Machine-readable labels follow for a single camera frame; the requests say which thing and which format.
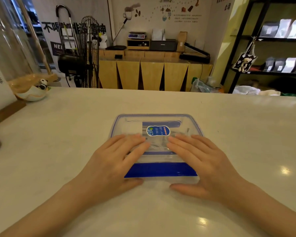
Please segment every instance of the table surface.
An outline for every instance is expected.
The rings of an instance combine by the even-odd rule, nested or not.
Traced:
[[[121,113],[188,113],[237,171],[296,211],[296,97],[53,87],[0,123],[0,232],[77,175]],[[267,236],[245,218],[147,178],[64,236]]]

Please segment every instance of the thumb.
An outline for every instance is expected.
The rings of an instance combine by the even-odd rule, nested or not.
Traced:
[[[208,199],[208,192],[198,184],[172,184],[170,189],[183,195],[189,195],[200,199]]]
[[[125,191],[129,191],[129,190],[135,188],[136,186],[142,185],[143,182],[144,181],[139,178],[126,179],[126,180],[124,180],[124,182],[122,183],[122,185],[120,187],[120,192],[124,193]]]

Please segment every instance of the black small box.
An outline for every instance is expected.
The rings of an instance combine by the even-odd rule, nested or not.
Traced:
[[[165,41],[151,41],[152,51],[176,51],[176,39],[166,39]]]

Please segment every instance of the finger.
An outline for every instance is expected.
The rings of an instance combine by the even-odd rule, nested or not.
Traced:
[[[182,141],[178,138],[174,138],[172,136],[169,136],[168,138],[169,142],[178,146],[181,146],[182,148],[188,150],[189,152],[191,152],[193,155],[195,155],[198,159],[203,160],[205,158],[205,153],[199,149],[197,149],[197,147],[186,143],[185,141]]]
[[[123,170],[127,174],[129,169],[135,164],[138,159],[143,155],[143,153],[150,147],[149,142],[144,142],[140,144],[136,149],[134,149],[124,160],[123,160]]]
[[[107,142],[105,142],[102,146],[100,146],[98,148],[99,151],[103,151],[105,149],[107,149],[108,147],[110,147],[111,145],[113,145],[115,142],[117,142],[119,139],[124,138],[125,135],[116,135],[110,139],[107,140]]]
[[[135,188],[136,186],[142,185],[143,182],[144,181],[139,178],[125,179],[123,181],[121,187],[119,187],[119,193],[122,194],[126,191],[129,191],[129,190]]]
[[[176,134],[175,137],[179,140],[182,140],[182,141],[194,146],[198,150],[201,150],[203,153],[209,154],[211,151],[211,149],[206,144],[199,141],[198,139],[194,139],[189,136],[181,135],[181,134]]]
[[[213,150],[219,150],[219,148],[208,138],[201,135],[191,135],[192,138],[197,139],[207,145],[209,148]]]
[[[117,142],[115,142],[113,145],[111,145],[109,148],[107,148],[107,151],[114,152],[116,151],[122,144],[126,142],[127,138],[124,137],[122,139],[119,139]]]
[[[201,199],[209,199],[208,192],[196,184],[172,184],[170,189],[175,190],[183,195],[189,195]]]
[[[179,157],[181,157],[182,160],[184,160],[184,162],[187,163],[190,167],[192,167],[197,173],[199,172],[202,162],[195,155],[193,155],[188,150],[182,148],[181,146],[178,146],[173,143],[168,143],[167,147],[171,151],[175,152]]]
[[[128,136],[127,140],[115,151],[116,156],[124,159],[125,155],[127,155],[133,147],[143,143],[145,140],[145,137],[138,137],[137,135]]]

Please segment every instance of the bag label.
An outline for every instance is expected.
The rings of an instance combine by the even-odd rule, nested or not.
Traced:
[[[158,126],[158,125],[151,125],[147,127],[146,132],[149,136],[168,136],[170,135],[170,129],[166,125]]]

